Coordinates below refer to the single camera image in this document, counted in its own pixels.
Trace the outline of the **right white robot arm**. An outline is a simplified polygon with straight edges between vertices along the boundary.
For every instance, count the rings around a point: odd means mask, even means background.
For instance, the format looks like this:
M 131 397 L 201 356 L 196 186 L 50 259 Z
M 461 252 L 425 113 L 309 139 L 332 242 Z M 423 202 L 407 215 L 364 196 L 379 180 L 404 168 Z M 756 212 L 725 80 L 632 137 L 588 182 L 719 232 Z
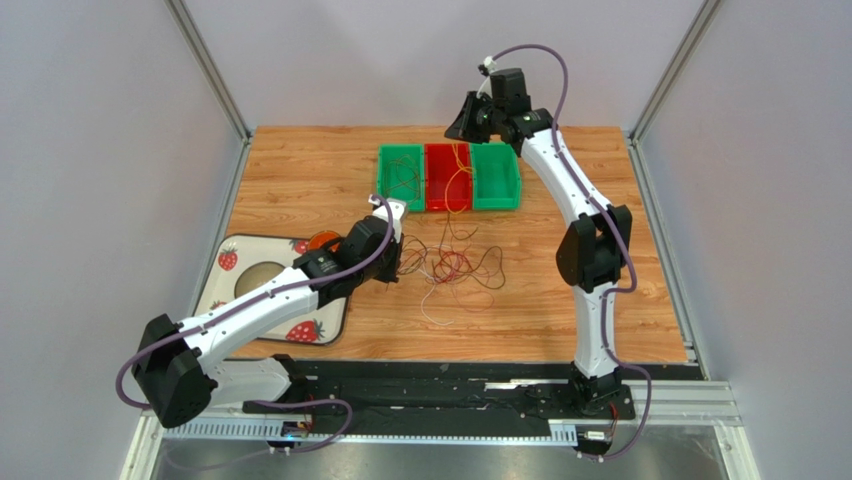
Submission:
M 555 254 L 574 295 L 577 347 L 569 395 L 574 408 L 596 413 L 614 402 L 622 368 L 614 358 L 615 290 L 626 265 L 632 214 L 601 195 L 569 152 L 545 109 L 533 109 L 521 69 L 486 72 L 468 92 L 445 135 L 482 144 L 497 135 L 539 176 L 556 202 L 566 232 Z

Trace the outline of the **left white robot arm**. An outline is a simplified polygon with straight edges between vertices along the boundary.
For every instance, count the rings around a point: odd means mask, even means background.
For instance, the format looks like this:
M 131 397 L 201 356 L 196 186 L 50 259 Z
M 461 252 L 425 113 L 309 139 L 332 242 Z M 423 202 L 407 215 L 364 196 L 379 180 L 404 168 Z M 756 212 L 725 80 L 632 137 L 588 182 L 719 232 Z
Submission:
M 188 423 L 212 406 L 277 400 L 293 375 L 276 359 L 233 361 L 231 354 L 270 329 L 350 296 L 370 280 L 397 281 L 403 222 L 384 211 L 357 221 L 331 250 L 309 250 L 261 287 L 204 315 L 147 322 L 130 374 L 165 428 Z

